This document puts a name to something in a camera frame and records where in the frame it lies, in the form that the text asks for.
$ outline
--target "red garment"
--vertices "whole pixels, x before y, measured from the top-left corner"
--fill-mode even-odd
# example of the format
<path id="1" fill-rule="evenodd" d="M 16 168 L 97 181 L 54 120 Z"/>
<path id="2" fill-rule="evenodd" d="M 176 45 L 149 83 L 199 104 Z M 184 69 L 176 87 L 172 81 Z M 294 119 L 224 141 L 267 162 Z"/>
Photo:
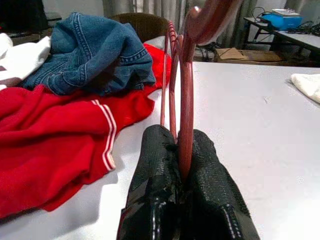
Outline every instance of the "red garment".
<path id="1" fill-rule="evenodd" d="M 57 96 L 42 85 L 0 91 L 0 218 L 30 208 L 52 211 L 115 168 L 115 137 L 152 113 L 148 95 L 162 86 L 164 53 L 146 48 L 156 84 L 144 90 L 108 97 Z"/>

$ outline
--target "denim jacket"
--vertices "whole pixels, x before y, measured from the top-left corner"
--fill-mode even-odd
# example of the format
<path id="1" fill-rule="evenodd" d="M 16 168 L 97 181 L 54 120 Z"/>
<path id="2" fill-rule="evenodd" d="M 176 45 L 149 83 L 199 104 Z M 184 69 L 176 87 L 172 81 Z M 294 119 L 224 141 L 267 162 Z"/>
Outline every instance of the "denim jacket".
<path id="1" fill-rule="evenodd" d="M 78 88 L 105 95 L 156 81 L 152 58 L 128 23 L 74 12 L 55 25 L 51 46 L 51 57 L 22 87 L 44 84 L 57 95 Z M 109 78 L 97 86 L 92 82 L 101 73 Z"/>

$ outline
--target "blue device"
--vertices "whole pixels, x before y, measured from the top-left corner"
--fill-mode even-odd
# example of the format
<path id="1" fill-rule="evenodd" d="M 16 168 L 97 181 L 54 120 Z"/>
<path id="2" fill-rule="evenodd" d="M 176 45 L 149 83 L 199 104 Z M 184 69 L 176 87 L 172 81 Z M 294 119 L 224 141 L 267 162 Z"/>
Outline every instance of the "blue device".
<path id="1" fill-rule="evenodd" d="M 272 26 L 280 31 L 295 29 L 302 22 L 301 16 L 281 16 L 273 13 L 263 15 L 260 18 L 270 22 Z"/>

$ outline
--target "white table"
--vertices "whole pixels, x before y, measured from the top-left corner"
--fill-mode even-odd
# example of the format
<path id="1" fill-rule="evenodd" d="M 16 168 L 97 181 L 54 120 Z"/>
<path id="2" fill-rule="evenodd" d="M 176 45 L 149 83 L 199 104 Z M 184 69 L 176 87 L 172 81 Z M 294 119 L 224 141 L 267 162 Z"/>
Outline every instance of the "white table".
<path id="1" fill-rule="evenodd" d="M 300 46 L 310 51 L 320 52 L 320 37 L 313 34 L 297 34 L 297 33 L 287 33 L 286 31 L 277 31 L 268 27 L 266 23 L 256 22 L 253 17 L 244 17 L 244 20 L 247 21 L 246 28 L 246 37 L 245 41 L 248 42 L 248 36 L 250 31 L 250 25 L 258 27 L 260 30 L 267 31 L 269 34 L 273 34 L 281 39 L 294 43 L 297 46 Z"/>
<path id="2" fill-rule="evenodd" d="M 261 239 L 317 239 L 320 105 L 287 80 L 293 73 L 319 73 L 319 68 L 204 62 L 193 66 L 194 127 L 215 142 Z M 0 239 L 114 240 L 143 131 L 160 121 L 161 93 L 151 97 L 156 100 L 153 114 L 124 129 L 115 142 L 114 172 L 83 187 L 53 212 L 38 210 L 2 221 Z"/>

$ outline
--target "red wooden hanger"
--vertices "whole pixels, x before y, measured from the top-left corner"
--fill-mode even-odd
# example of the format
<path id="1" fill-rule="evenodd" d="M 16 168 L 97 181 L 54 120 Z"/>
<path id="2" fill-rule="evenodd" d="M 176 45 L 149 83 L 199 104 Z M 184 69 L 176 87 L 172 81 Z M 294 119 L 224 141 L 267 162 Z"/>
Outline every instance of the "red wooden hanger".
<path id="1" fill-rule="evenodd" d="M 216 38 L 236 14 L 242 0 L 207 0 L 203 9 L 193 7 L 185 19 L 183 35 L 177 35 L 173 23 L 168 24 L 165 36 L 164 65 L 160 124 L 165 123 L 165 93 L 168 40 L 171 46 L 171 76 L 169 82 L 170 131 L 177 142 L 175 85 L 178 61 L 181 76 L 181 113 L 179 134 L 179 170 L 183 181 L 187 179 L 192 156 L 194 128 L 194 84 L 192 61 L 196 44 L 206 44 Z"/>

